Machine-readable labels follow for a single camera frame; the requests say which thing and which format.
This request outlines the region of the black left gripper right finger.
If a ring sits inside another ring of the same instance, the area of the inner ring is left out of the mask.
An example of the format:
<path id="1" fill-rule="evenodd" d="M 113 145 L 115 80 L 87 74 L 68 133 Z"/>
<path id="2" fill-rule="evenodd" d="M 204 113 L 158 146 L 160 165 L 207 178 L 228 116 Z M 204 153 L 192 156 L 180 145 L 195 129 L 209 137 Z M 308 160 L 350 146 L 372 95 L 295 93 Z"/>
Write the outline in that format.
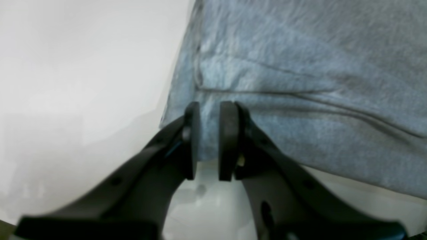
<path id="1" fill-rule="evenodd" d="M 401 223 L 357 211 L 283 154 L 240 102 L 219 115 L 219 179 L 241 181 L 259 240 L 406 240 Z"/>

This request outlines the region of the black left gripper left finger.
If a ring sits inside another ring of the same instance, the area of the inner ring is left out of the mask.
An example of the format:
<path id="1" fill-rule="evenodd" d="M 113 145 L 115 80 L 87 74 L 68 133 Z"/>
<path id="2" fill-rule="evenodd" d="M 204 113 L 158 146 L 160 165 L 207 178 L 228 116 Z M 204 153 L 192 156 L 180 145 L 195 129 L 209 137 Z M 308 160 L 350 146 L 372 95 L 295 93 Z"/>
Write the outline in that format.
<path id="1" fill-rule="evenodd" d="M 196 173 L 200 106 L 161 129 L 135 156 L 75 202 L 22 217 L 16 240 L 160 240 L 171 199 Z"/>

